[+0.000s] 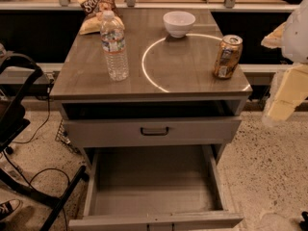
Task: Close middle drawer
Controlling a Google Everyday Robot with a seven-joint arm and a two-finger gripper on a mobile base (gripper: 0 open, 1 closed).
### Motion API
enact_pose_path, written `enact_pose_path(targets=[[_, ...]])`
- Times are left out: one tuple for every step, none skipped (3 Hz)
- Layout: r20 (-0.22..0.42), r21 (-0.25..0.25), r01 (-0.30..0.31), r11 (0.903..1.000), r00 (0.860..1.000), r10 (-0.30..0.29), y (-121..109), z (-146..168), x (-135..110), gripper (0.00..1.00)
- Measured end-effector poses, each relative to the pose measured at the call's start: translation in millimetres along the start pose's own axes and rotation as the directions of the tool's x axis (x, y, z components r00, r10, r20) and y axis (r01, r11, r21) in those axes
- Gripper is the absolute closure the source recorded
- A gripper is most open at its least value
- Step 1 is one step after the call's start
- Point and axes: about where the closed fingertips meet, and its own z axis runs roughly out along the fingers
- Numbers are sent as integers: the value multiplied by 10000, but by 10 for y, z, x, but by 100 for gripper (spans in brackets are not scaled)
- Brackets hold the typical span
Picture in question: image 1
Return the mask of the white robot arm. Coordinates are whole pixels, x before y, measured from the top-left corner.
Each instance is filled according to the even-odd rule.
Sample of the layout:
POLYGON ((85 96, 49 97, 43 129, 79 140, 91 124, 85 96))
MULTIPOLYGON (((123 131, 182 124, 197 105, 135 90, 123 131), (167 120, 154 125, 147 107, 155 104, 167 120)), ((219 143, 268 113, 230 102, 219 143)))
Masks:
POLYGON ((274 126, 286 121, 308 97, 308 0, 302 0, 261 44, 280 48, 282 56, 292 62, 279 69, 271 81, 262 121, 274 126))

